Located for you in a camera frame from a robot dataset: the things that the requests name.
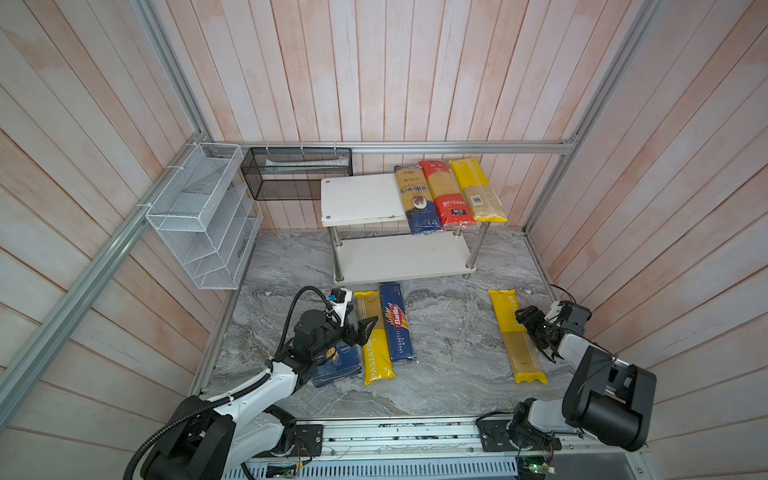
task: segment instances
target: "yellow pasta package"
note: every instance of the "yellow pasta package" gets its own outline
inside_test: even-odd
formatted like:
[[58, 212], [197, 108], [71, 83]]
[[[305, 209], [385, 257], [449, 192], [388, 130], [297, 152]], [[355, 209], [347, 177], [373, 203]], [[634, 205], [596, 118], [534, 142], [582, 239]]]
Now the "yellow pasta package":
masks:
[[488, 293], [491, 295], [498, 328], [502, 332], [509, 364], [512, 367], [512, 373], [515, 374], [515, 382], [538, 380], [546, 384], [547, 376], [536, 358], [531, 336], [515, 318], [515, 311], [520, 310], [515, 291], [489, 290]]
[[362, 347], [362, 362], [366, 367], [366, 385], [379, 380], [395, 378], [392, 360], [389, 359], [389, 343], [384, 330], [384, 315], [379, 292], [355, 292], [357, 312], [361, 319], [378, 316], [371, 337]]
[[451, 160], [449, 163], [475, 220], [500, 223], [507, 221], [502, 202], [491, 188], [478, 159], [465, 158]]

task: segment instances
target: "spaghetti box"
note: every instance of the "spaghetti box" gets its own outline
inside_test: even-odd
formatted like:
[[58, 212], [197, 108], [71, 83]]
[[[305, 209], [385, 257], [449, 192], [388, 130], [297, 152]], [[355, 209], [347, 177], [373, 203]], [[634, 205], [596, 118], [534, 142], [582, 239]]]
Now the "spaghetti box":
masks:
[[347, 379], [362, 372], [357, 348], [344, 342], [338, 342], [324, 356], [327, 360], [317, 367], [317, 372], [312, 376], [312, 384], [315, 387], [325, 386], [336, 380]]
[[413, 360], [411, 333], [408, 330], [406, 303], [402, 300], [399, 283], [382, 283], [379, 286], [382, 297], [382, 311], [386, 338], [389, 342], [389, 358], [393, 362]]

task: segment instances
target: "marble countertop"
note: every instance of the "marble countertop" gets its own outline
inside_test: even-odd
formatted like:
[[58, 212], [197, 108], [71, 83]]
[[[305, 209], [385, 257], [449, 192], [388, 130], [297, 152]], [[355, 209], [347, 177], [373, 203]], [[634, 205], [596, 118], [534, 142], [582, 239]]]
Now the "marble countertop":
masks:
[[[382, 231], [343, 231], [345, 237], [378, 234]], [[475, 237], [466, 238], [472, 248]], [[293, 295], [305, 285], [329, 291], [332, 261], [325, 231], [259, 233], [206, 394], [233, 388], [264, 368], [280, 339]], [[516, 289], [521, 307], [549, 310], [547, 289], [521, 234], [490, 229], [477, 267], [468, 280], [444, 276], [401, 282], [417, 358], [396, 363], [396, 378], [371, 386], [363, 385], [363, 374], [318, 389], [310, 383], [277, 405], [303, 419], [481, 415], [512, 410], [532, 396], [562, 396], [572, 369], [562, 361], [550, 363], [538, 352], [549, 384], [515, 383], [488, 295], [488, 290]], [[293, 321], [308, 309], [322, 309], [311, 293], [297, 303]]]

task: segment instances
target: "upper shelf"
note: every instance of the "upper shelf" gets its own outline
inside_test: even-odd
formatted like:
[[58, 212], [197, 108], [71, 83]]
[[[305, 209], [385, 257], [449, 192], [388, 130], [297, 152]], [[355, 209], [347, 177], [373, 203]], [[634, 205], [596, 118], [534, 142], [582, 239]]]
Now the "upper shelf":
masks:
[[204, 232], [243, 163], [238, 145], [198, 144], [147, 212], [156, 230]]
[[324, 227], [407, 220], [395, 174], [326, 178], [320, 192]]

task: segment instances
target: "white mesh organizer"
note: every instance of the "white mesh organizer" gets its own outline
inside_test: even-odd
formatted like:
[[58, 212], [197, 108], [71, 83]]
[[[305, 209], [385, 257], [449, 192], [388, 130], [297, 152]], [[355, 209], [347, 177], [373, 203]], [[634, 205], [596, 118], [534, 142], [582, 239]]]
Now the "white mesh organizer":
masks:
[[242, 161], [237, 145], [198, 145], [147, 212], [198, 288], [236, 289], [261, 225], [247, 185], [227, 189]]

